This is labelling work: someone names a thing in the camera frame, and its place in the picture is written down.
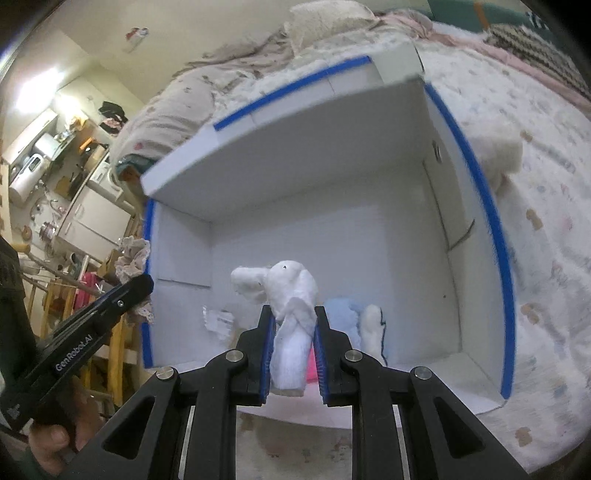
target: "metal screw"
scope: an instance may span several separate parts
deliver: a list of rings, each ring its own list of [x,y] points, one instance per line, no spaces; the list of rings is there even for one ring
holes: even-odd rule
[[[168,380],[174,375],[173,367],[161,367],[156,370],[156,377],[160,380]]]
[[[417,367],[414,369],[414,376],[420,380],[429,380],[433,376],[427,367]]]
[[[359,350],[348,350],[345,352],[345,358],[349,362],[359,362],[363,358],[363,354]]]
[[[239,362],[242,358],[244,358],[244,353],[240,350],[230,350],[226,353],[226,360],[229,362]]]

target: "plush toy head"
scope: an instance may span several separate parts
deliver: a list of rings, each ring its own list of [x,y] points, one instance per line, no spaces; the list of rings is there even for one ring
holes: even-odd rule
[[[269,303],[280,323],[291,298],[302,299],[312,309],[316,305],[318,286],[310,272],[298,262],[285,260],[271,268],[239,267],[230,279],[235,290],[247,299]]]

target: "bright light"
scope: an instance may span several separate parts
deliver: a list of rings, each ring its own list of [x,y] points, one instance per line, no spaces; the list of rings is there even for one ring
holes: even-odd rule
[[[47,70],[26,82],[18,96],[17,108],[21,112],[35,112],[51,102],[63,75],[56,69]]]

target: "white plush toy with black edge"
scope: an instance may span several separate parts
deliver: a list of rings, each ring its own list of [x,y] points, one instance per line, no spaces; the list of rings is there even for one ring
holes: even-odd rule
[[[280,325],[271,357],[271,391],[301,397],[316,328],[318,286],[314,277],[302,264],[286,260],[271,268],[236,268],[230,279],[239,294],[271,305]]]

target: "beige cushion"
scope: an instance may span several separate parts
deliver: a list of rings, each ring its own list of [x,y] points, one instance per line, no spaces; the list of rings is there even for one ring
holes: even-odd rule
[[[291,19],[285,23],[294,54],[315,41],[338,33],[373,27],[379,20],[365,5],[353,0],[319,0],[299,4],[290,9]]]

